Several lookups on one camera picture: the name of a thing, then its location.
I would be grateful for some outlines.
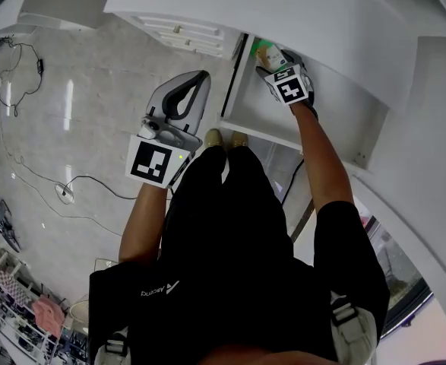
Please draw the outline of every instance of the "white cabinet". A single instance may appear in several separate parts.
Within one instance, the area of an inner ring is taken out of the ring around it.
[[[161,14],[113,12],[164,45],[232,59],[241,33],[216,24]]]
[[[255,71],[248,36],[237,64],[232,87],[220,118],[220,127],[302,150],[299,128],[288,106],[277,102]],[[351,173],[367,172],[369,159],[388,108],[359,85],[302,55],[315,87],[319,122]]]
[[[60,30],[98,28],[106,0],[4,0],[0,35],[32,33],[37,27]]]

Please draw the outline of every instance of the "cabinet drawer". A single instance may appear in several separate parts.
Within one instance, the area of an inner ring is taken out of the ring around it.
[[[126,12],[117,15],[164,45],[223,59],[233,58],[242,38],[240,31],[195,19],[191,22],[176,16]]]
[[[197,37],[178,35],[175,33],[164,33],[159,31],[155,31],[155,34],[158,35],[162,40],[174,40],[174,41],[181,41],[184,43],[189,41],[191,44],[194,45],[200,45],[211,49],[222,49],[221,42],[202,40]]]
[[[182,34],[203,34],[215,38],[221,36],[218,28],[202,24],[195,24],[187,21],[175,21],[173,19],[165,19],[161,17],[134,16],[133,18],[150,31],[162,30]]]
[[[291,110],[276,101],[255,71],[248,36],[239,54],[220,127],[302,150]],[[366,172],[388,108],[360,86],[313,59],[302,56],[315,89],[319,122],[348,170]]]

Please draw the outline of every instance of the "black t-shirt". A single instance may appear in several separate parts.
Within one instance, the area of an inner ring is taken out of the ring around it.
[[[132,363],[197,363],[224,344],[336,360],[330,290],[372,312],[378,336],[389,293],[356,208],[318,214],[315,266],[289,258],[200,255],[125,262],[90,276],[90,359],[128,326]]]

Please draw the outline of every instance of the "electrical wire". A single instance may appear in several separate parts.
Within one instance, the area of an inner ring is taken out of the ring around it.
[[[9,69],[4,69],[0,72],[0,77],[4,74],[4,73],[11,73],[13,70],[15,70],[18,67],[18,64],[20,63],[20,60],[22,59],[22,52],[23,52],[23,47],[24,46],[28,46],[32,49],[33,53],[35,54],[36,58],[37,58],[37,72],[40,76],[40,80],[39,80],[39,84],[37,85],[37,88],[34,90],[26,90],[24,91],[24,93],[22,94],[21,98],[19,99],[19,101],[17,101],[14,104],[7,104],[5,101],[3,101],[0,97],[0,103],[2,103],[4,106],[10,108],[10,107],[14,107],[14,115],[15,117],[18,116],[18,111],[17,108],[19,106],[19,104],[21,103],[21,101],[24,99],[24,97],[28,94],[35,94],[39,89],[40,89],[40,85],[42,85],[42,77],[43,77],[43,69],[38,69],[38,67],[41,65],[41,59],[39,58],[39,55],[37,54],[37,52],[35,51],[35,49],[33,48],[32,45],[29,45],[28,43],[13,43],[13,41],[11,40],[11,38],[8,38],[8,46],[11,47],[12,49],[16,46],[20,46],[20,54],[18,56],[18,60],[17,63],[15,64],[15,66],[13,68],[9,68]]]
[[[8,158],[9,158],[9,157],[12,157],[12,158],[14,159],[14,162],[15,162],[16,164],[21,165],[22,167],[25,167],[27,170],[29,170],[29,171],[30,171],[32,174],[34,174],[35,176],[40,177],[41,179],[45,179],[45,180],[47,180],[47,181],[50,181],[51,183],[54,182],[54,183],[60,184],[60,185],[64,186],[65,188],[67,187],[67,185],[71,184],[76,178],[81,178],[81,177],[80,177],[80,176],[76,176],[76,177],[73,178],[71,181],[69,181],[68,184],[64,184],[64,183],[62,183],[62,182],[59,182],[59,181],[56,181],[56,180],[54,180],[54,179],[50,179],[49,177],[45,177],[45,176],[42,176],[41,174],[38,174],[37,172],[35,172],[35,171],[33,171],[32,169],[30,169],[27,165],[25,165],[25,163],[24,163],[24,157],[23,157],[23,156],[21,156],[20,161],[18,161],[18,160],[15,158],[15,156],[14,156],[14,152],[13,152],[13,153],[10,153],[10,152],[8,151],[7,146],[6,146],[6,143],[5,143],[5,136],[4,136],[4,132],[3,132],[3,123],[2,123],[2,117],[1,117],[1,115],[0,115],[0,131],[1,131],[1,133],[2,133],[2,144],[3,144],[3,149],[4,149],[4,151],[5,151],[5,157],[6,157],[6,160],[7,160],[7,162],[8,162],[8,165],[9,165],[10,168],[13,170],[13,172],[14,172],[15,175],[16,175],[16,177],[18,177],[23,183],[27,184],[30,188],[32,188],[33,190],[35,190],[35,191],[37,192],[37,194],[40,196],[40,198],[43,200],[43,202],[46,204],[46,206],[47,206],[51,211],[53,211],[56,215],[58,215],[59,217],[62,217],[62,218],[64,218],[64,219],[83,219],[83,220],[87,220],[87,221],[92,221],[92,222],[94,222],[95,224],[97,224],[98,226],[102,227],[104,230],[108,231],[109,233],[114,234],[114,235],[117,235],[117,236],[122,236],[121,234],[116,233],[115,231],[110,230],[108,227],[103,226],[100,222],[96,221],[95,219],[93,219],[93,218],[91,218],[91,217],[69,216],[69,215],[62,215],[62,214],[58,213],[57,210],[55,210],[55,209],[54,209],[54,208],[47,202],[47,200],[43,197],[42,193],[40,193],[40,190],[38,190],[37,187],[35,187],[35,186],[33,186],[32,184],[30,184],[28,181],[26,181],[23,177],[21,177],[21,176],[17,173],[17,171],[13,168],[13,166],[11,165],[10,160],[9,160]],[[91,179],[93,179],[93,180],[99,182],[100,184],[102,184],[103,186],[105,186],[111,193],[113,193],[114,195],[116,195],[116,196],[118,196],[118,197],[120,197],[120,198],[125,198],[125,199],[127,199],[127,200],[134,200],[134,199],[136,199],[136,198],[126,198],[125,196],[120,196],[120,195],[118,195],[117,193],[115,193],[111,188],[109,188],[104,182],[101,182],[101,181],[99,181],[98,179],[95,179],[94,177],[91,177],[91,176],[85,176],[85,177],[91,178]],[[172,190],[172,188],[170,188],[170,192],[172,193],[172,196],[173,196],[174,191]]]
[[[46,204],[46,206],[53,211],[56,215],[58,215],[59,217],[62,217],[64,219],[84,219],[87,221],[92,221],[95,224],[97,224],[98,226],[102,227],[104,230],[108,231],[111,234],[117,235],[117,236],[122,236],[121,234],[116,233],[115,231],[110,230],[108,227],[103,226],[100,222],[96,221],[95,219],[91,218],[91,217],[84,217],[84,216],[68,216],[68,215],[62,215],[60,213],[57,212],[57,210],[55,210],[48,202],[47,200],[44,199],[42,193],[40,193],[40,190],[38,190],[37,187],[33,186],[32,184],[30,184],[28,181],[26,181],[22,176],[20,176],[17,171],[13,168],[13,166],[11,165],[10,160],[8,159],[8,157],[13,157],[14,155],[12,153],[10,153],[6,147],[5,144],[5,137],[4,137],[4,133],[3,133],[3,123],[2,123],[2,118],[0,116],[0,130],[2,131],[2,144],[3,144],[3,149],[5,151],[5,158],[8,162],[8,165],[10,166],[10,168],[13,170],[13,172],[15,173],[16,177],[18,177],[22,182],[24,182],[25,184],[27,184],[30,188],[32,188],[33,190],[35,190],[37,192],[37,194],[40,196],[40,198],[43,200],[43,202]],[[37,173],[33,172],[29,167],[27,167],[26,165],[24,165],[28,170],[30,170],[33,174],[35,174],[36,176],[39,176],[43,179],[47,179],[49,181],[53,181],[56,183],[56,181],[48,179],[47,177],[38,175]]]
[[[292,179],[290,180],[290,184],[289,187],[287,188],[285,195],[282,199],[282,206],[283,203],[285,203],[286,201],[286,197],[288,196],[289,192],[290,192],[290,188],[292,188],[292,184],[293,184],[293,180],[296,178],[296,174],[299,171],[300,167],[302,166],[302,164],[304,163],[304,159],[302,158],[302,160],[300,161],[299,165],[297,165],[297,168],[293,171],[293,175],[292,175]]]
[[[69,181],[67,184],[65,184],[63,192],[65,192],[65,190],[69,187],[69,185],[76,179],[92,179],[92,180],[96,181],[97,183],[101,184],[102,186],[104,186],[106,189],[108,189],[117,198],[123,198],[124,200],[136,200],[137,199],[136,197],[127,198],[126,196],[121,196],[118,193],[116,193],[115,191],[113,191],[111,188],[109,188],[107,186],[107,184],[105,184],[103,181],[99,181],[96,177],[92,177],[92,176],[88,176],[88,175],[80,175],[80,176],[76,176],[75,178],[73,178],[71,181]]]

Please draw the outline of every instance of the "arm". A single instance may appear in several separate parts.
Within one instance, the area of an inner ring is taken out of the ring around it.
[[[291,108],[299,124],[315,210],[335,201],[354,204],[350,180],[321,125],[306,106],[294,103]]]
[[[157,260],[167,204],[167,190],[143,184],[123,232],[119,261],[150,265]]]

